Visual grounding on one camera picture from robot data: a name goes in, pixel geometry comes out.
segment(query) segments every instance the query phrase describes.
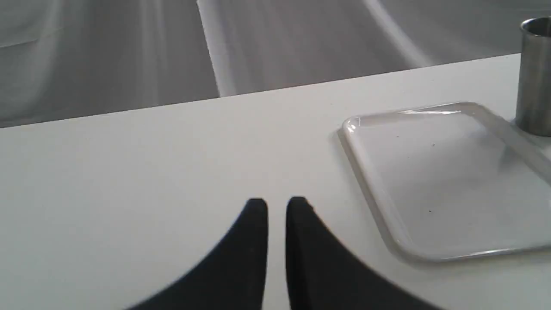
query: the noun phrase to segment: transparent tray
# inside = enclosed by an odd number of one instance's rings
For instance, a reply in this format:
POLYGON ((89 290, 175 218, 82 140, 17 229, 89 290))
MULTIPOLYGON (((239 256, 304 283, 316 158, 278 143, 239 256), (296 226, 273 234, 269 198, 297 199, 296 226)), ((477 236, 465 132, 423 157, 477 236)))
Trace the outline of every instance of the transparent tray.
POLYGON ((551 245, 551 162, 483 106, 355 116, 342 129, 406 253, 443 261, 551 245))

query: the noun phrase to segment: stainless steel cup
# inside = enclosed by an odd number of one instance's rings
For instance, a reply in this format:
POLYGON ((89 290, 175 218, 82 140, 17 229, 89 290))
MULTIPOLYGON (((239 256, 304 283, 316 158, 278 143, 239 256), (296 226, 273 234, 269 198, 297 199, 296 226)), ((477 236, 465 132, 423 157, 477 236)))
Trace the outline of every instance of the stainless steel cup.
POLYGON ((551 17, 524 21, 516 125, 551 136, 551 17))

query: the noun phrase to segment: cup rim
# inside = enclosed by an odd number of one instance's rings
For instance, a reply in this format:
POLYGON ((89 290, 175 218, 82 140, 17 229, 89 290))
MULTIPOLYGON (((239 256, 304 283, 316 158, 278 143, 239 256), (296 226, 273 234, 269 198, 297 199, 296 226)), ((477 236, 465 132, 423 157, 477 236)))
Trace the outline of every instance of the cup rim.
POLYGON ((535 22, 536 20, 540 20, 540 19, 548 19, 551 22, 551 16, 541 16, 541 17, 530 18, 530 19, 527 19, 527 20, 525 20, 524 22, 522 22, 520 24, 520 30, 522 30, 523 33, 525 33, 527 35, 530 35, 530 36, 537 36, 537 37, 540 37, 540 38, 551 39, 551 36, 539 35, 539 34, 535 34, 533 32, 528 31, 527 25, 535 22))

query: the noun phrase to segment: gray floor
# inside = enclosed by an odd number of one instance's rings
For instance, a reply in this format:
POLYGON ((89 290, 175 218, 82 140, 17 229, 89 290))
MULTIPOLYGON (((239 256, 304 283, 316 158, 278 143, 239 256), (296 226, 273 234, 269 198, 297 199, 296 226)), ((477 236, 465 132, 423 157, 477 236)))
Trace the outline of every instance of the gray floor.
POLYGON ((0 127, 510 54, 539 15, 548 0, 1 0, 0 127))

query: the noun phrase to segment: tabletop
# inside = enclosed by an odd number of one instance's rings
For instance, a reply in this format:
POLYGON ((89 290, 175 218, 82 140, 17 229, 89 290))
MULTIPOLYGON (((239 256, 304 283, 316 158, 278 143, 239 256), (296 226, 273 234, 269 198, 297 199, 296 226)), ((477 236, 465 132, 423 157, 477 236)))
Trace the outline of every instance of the tabletop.
POLYGON ((352 115, 454 101, 512 119, 519 60, 1 129, 0 308, 129 307, 193 267, 250 197, 269 207, 264 309, 288 308, 284 223, 295 195, 366 265, 438 306, 548 308, 551 252, 445 264, 405 258, 338 134, 352 115))

